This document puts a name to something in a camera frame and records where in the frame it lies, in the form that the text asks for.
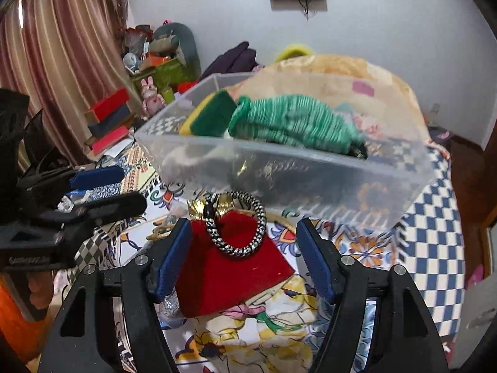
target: red box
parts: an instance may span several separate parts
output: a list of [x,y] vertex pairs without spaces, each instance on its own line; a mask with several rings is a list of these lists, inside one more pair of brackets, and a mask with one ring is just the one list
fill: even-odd
[[84,113],[89,124],[99,123],[129,100],[126,88],[118,89],[112,95],[101,99]]
[[113,130],[112,132],[106,134],[104,137],[102,137],[100,140],[97,140],[91,146],[91,148],[93,149],[93,154],[100,154],[101,152],[108,149],[112,145],[121,141],[123,138],[125,138],[128,135],[128,132],[129,132],[128,128],[125,125],[122,125],[117,129]]

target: metal screw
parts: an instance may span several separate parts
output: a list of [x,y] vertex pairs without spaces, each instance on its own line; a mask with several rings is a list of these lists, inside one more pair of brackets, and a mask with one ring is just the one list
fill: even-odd
[[350,256],[350,255],[344,255],[340,258],[342,264],[344,265],[347,265],[347,266],[351,266],[354,262],[355,262],[355,259],[353,256]]
[[148,262],[148,256],[146,256],[146,255],[138,255],[135,258],[136,265],[145,265],[147,262]]
[[406,271],[406,268],[404,268],[402,265],[395,265],[394,272],[397,275],[404,275],[407,271]]
[[94,264],[86,265],[83,269],[83,273],[85,275],[91,275],[95,271],[96,271],[96,266]]
[[63,238],[64,238],[64,233],[62,231],[59,231],[55,235],[55,244],[59,244],[62,241]]

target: curtain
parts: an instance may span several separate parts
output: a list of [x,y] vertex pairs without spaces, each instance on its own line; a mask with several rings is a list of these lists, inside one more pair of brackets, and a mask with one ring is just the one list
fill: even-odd
[[22,0],[22,28],[16,4],[0,24],[0,86],[29,95],[31,115],[43,108],[48,137],[72,164],[88,162],[92,104],[126,87],[141,113],[120,57],[126,13],[127,0]]

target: plastic storage box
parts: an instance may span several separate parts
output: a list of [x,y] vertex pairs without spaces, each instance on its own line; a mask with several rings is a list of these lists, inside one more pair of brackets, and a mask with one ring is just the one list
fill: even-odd
[[[369,157],[177,134],[205,96],[235,84],[228,88],[235,98],[302,93],[320,99],[361,129],[373,130],[366,138]],[[164,183],[214,192],[243,190],[285,214],[383,231],[396,224],[433,175],[426,147],[397,89],[334,74],[214,74],[155,115],[136,138]]]

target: yellow sponge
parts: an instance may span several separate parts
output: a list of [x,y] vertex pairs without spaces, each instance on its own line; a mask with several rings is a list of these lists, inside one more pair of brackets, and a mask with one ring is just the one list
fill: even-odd
[[198,115],[202,110],[207,106],[207,104],[211,101],[212,98],[216,95],[215,92],[207,95],[202,102],[193,110],[193,112],[188,116],[188,119],[185,120],[185,123],[183,123],[183,126],[180,129],[180,135],[183,136],[191,136],[193,133],[190,130],[190,126],[193,123],[195,119],[197,119]]

